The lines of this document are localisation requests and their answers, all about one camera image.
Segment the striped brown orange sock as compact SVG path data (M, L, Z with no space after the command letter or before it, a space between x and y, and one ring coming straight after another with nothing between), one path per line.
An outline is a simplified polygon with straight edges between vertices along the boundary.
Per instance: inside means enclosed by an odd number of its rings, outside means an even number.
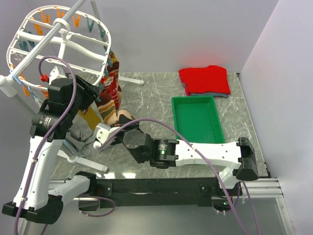
M96 102L96 106L105 125L121 126L134 120L127 110L119 109L120 100L117 94L111 97L110 94L101 93L100 99L100 102Z

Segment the red snowflake christmas sock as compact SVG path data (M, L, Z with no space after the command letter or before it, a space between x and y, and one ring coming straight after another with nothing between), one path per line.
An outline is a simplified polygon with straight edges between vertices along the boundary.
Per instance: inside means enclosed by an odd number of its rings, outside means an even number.
M103 77L101 79L100 84L103 87L102 91L110 96L118 110L122 101L122 90L118 84L118 75L114 72L110 72L108 77Z

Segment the yellow bear sock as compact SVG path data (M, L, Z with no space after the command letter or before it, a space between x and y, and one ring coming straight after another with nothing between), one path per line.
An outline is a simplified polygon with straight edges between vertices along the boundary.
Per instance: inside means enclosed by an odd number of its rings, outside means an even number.
M79 111L78 114L87 122L92 131L94 131L96 126L101 122L101 118L91 106L86 110Z

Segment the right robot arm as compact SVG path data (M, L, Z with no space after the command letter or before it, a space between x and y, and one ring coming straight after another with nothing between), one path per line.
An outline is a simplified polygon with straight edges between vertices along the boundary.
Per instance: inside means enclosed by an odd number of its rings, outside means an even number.
M151 167L167 169L183 165L209 165L217 181L215 191L226 195L239 181L259 179L255 150L250 140L240 137L229 143L189 142L171 126L146 119L166 127L179 139L153 139L139 128L142 119L135 119L118 127L113 127L107 138L116 138L140 164L149 162Z

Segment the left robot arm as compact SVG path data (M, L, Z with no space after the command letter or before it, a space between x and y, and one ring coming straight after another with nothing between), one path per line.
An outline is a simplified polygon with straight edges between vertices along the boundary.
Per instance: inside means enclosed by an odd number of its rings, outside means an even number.
M86 110L99 96L100 88L76 76L76 90L70 78L58 78L48 86L48 98L33 117L30 150L24 176L13 201L2 213L39 224L54 224L73 198L97 193L96 176L78 172L59 188L49 190L55 160L67 131L79 111Z

